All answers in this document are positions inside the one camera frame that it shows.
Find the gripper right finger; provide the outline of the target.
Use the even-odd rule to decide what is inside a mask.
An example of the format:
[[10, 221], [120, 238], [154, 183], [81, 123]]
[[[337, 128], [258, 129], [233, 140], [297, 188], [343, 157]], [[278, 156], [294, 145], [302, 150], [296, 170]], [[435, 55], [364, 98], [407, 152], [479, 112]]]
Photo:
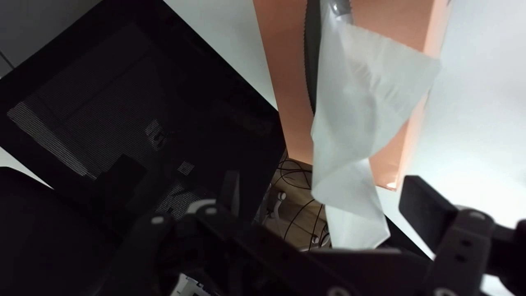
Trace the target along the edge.
[[406, 176], [399, 210], [435, 257], [419, 296], [487, 296], [485, 274], [526, 296], [526, 219], [514, 229], [473, 208], [458, 209], [419, 176]]

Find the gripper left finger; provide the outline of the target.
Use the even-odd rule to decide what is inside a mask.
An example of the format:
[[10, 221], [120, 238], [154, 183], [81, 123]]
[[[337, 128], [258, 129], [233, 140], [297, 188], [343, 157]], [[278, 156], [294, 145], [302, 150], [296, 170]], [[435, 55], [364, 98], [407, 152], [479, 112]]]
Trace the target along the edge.
[[180, 274], [197, 272], [226, 296], [350, 296], [350, 286], [312, 255], [264, 227], [238, 220], [239, 173], [228, 171], [216, 201], [137, 220], [108, 275], [108, 296], [170, 296]]

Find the orange tissue box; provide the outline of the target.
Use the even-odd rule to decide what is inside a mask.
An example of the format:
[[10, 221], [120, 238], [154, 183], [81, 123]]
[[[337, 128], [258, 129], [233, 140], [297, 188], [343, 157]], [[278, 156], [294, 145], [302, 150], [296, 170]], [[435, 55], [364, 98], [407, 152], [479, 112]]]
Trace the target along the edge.
[[[304, 19], [307, 0], [252, 0], [284, 139], [292, 159], [311, 164], [310, 137], [314, 113], [307, 94], [304, 67]], [[451, 0], [344, 0], [355, 24], [438, 58]], [[395, 137], [369, 159], [378, 187], [401, 188], [414, 152], [428, 95]]]

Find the white tissue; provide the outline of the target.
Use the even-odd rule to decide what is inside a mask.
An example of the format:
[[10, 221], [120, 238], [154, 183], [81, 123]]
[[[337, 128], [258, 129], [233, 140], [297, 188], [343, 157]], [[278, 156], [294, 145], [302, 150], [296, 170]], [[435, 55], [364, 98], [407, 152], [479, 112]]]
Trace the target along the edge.
[[307, 0], [305, 66], [314, 101], [313, 197], [331, 245], [373, 249], [390, 236], [369, 158], [430, 90], [440, 60], [353, 23], [343, 0]]

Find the black mesh office chair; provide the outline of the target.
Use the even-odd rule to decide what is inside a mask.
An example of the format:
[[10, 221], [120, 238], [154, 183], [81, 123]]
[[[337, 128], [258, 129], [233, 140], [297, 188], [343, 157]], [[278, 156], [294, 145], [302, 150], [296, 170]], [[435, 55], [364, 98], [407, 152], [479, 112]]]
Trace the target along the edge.
[[102, 0], [0, 79], [0, 296], [276, 294], [255, 222], [277, 110], [163, 0]]

